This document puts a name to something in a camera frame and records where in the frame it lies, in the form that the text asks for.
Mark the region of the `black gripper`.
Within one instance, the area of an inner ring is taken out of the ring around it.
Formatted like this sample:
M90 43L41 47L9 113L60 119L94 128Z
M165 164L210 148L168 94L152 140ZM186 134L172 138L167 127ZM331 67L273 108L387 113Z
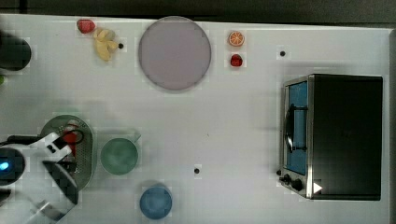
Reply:
M75 176L77 170L77 161L74 157L65 157L59 164L69 173L71 176Z

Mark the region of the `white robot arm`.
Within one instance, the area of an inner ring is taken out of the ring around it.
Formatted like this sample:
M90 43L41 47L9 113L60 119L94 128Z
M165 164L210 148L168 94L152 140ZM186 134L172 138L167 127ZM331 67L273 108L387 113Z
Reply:
M56 133L1 147L1 224L56 224L78 204L78 185L60 164L71 148Z

